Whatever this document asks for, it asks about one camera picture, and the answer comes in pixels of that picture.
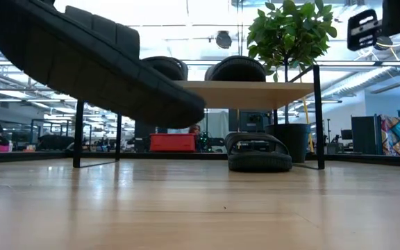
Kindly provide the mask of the black textured rubber slide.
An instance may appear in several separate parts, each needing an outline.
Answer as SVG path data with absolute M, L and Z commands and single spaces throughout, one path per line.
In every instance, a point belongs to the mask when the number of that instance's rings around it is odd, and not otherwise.
M 239 142 L 266 142 L 265 150 L 238 146 Z M 234 172 L 288 172 L 292 169 L 292 156 L 288 148 L 276 137 L 266 133 L 229 133 L 224 144 L 228 169 Z
M 177 58 L 153 56 L 142 61 L 171 80 L 186 81 L 188 79 L 188 66 Z
M 248 56 L 229 56 L 206 70 L 205 81 L 265 82 L 265 68 Z

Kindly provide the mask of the black plant pot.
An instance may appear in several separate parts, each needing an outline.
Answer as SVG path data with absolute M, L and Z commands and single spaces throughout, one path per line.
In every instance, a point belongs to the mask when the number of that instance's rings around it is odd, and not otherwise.
M 293 163 L 304 163 L 308 148 L 309 124 L 267 125 L 265 132 L 279 139 L 288 149 Z

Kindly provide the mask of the round dark ceiling lamp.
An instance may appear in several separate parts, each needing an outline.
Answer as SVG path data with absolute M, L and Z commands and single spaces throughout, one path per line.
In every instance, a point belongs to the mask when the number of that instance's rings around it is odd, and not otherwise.
M 385 51 L 385 50 L 389 49 L 390 47 L 392 47 L 393 44 L 394 43 L 390 37 L 379 36 L 376 39 L 376 44 L 374 45 L 374 48 L 379 51 Z
M 221 49 L 229 49 L 232 45 L 232 39 L 228 31 L 218 31 L 215 42 Z

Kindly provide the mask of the silver grey cover sheet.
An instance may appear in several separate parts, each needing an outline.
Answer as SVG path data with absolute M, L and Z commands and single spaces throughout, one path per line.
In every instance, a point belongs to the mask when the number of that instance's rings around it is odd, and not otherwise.
M 207 130 L 214 138 L 225 138 L 228 134 L 228 112 L 208 113 Z

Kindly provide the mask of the horizontal black frame bar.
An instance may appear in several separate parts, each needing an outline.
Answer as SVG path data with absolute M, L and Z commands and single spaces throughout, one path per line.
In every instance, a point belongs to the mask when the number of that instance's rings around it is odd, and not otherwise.
M 217 60 L 185 60 L 185 64 L 194 66 L 210 66 L 218 63 Z M 400 61 L 331 61 L 319 60 L 319 66 L 325 67 L 400 67 Z M 0 60 L 0 65 L 12 65 L 10 61 Z

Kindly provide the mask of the black partition panel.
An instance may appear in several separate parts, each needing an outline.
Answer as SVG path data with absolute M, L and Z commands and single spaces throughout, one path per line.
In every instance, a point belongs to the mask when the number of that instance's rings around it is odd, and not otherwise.
M 381 118 L 378 115 L 351 117 L 353 151 L 367 155 L 381 155 Z

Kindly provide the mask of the green leafy potted tree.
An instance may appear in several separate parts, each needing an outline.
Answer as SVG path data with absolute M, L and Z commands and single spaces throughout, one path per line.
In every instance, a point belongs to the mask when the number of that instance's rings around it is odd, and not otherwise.
M 283 0 L 276 7 L 267 2 L 267 12 L 258 16 L 249 27 L 247 48 L 249 57 L 263 61 L 266 74 L 278 82 L 278 69 L 302 71 L 326 54 L 331 38 L 338 35 L 333 26 L 333 8 L 323 0 L 297 5 L 294 0 Z

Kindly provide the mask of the wooden shelf with black legs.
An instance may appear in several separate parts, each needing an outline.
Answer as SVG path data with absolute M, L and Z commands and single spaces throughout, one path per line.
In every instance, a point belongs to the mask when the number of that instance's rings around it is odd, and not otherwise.
M 298 78 L 312 70 L 313 82 L 293 83 Z M 314 93 L 315 115 L 317 125 L 317 167 L 310 169 L 325 169 L 324 140 L 322 128 L 322 96 L 320 85 L 319 65 L 306 68 L 303 72 L 295 76 L 289 83 L 263 83 L 263 82 L 243 82 L 243 81 L 178 81 L 178 84 L 200 94 L 207 103 L 207 108 L 231 108 L 231 109 L 277 109 L 291 103 L 307 94 Z M 83 101 L 77 102 L 76 115 L 76 136 L 82 134 Z M 81 145 L 74 147 L 73 167 L 83 168 L 95 165 L 119 162 L 121 158 L 132 159 L 165 159 L 165 160 L 224 160 L 225 156 L 219 154 L 200 154 L 200 153 L 120 153 L 119 145 L 114 152 L 115 160 L 106 163 L 93 165 L 81 165 L 81 158 L 98 158 L 101 154 L 83 153 Z

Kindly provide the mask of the black slide with segmented sole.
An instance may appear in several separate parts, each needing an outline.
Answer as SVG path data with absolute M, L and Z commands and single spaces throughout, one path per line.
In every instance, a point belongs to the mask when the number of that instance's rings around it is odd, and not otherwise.
M 35 81 L 145 124 L 185 128 L 206 103 L 140 58 L 138 32 L 55 0 L 0 0 L 0 51 Z

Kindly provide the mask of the wide black panel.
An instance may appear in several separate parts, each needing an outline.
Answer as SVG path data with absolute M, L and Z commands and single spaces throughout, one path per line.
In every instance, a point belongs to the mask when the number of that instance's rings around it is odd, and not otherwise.
M 135 122 L 134 147 L 137 152 L 148 152 L 151 145 L 151 134 L 156 132 L 156 127 L 143 122 Z

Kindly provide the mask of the red plastic bin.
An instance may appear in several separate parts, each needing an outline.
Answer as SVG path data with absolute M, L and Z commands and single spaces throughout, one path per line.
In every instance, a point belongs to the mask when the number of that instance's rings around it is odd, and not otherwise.
M 195 136 L 190 133 L 151 134 L 152 152 L 195 152 Z

